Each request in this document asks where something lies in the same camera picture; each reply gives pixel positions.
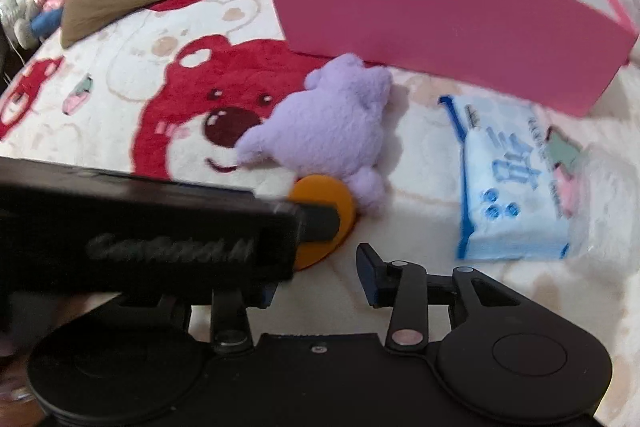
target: orange disc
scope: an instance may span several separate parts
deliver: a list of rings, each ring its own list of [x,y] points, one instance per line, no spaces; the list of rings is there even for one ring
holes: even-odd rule
[[[296,270],[302,270],[332,253],[351,232],[356,220],[356,207],[347,185],[330,176],[312,174],[299,180],[289,193],[289,201],[324,203],[334,206],[340,216],[340,227],[332,241],[302,243],[296,253]]]

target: pink cardboard box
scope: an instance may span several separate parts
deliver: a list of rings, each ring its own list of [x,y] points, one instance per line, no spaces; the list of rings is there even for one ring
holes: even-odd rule
[[[297,52],[449,76],[583,116],[638,32],[618,0],[273,0]]]

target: purple plush toy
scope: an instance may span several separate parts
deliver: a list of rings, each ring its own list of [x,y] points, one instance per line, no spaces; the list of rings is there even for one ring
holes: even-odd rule
[[[282,100],[271,117],[236,143],[239,164],[272,158],[300,177],[342,180],[362,210],[380,209],[385,187],[373,170],[382,148],[382,110],[391,73],[341,55],[309,73],[305,91]]]

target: blue and white package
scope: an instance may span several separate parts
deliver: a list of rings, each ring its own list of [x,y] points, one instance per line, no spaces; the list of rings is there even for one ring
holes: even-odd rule
[[[562,259],[562,214],[544,134],[529,104],[440,99],[462,143],[460,259]]]

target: screw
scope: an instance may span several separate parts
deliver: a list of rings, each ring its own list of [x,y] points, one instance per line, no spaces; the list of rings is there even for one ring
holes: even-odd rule
[[[416,346],[424,340],[424,335],[416,330],[398,330],[394,331],[391,339],[398,346]]]

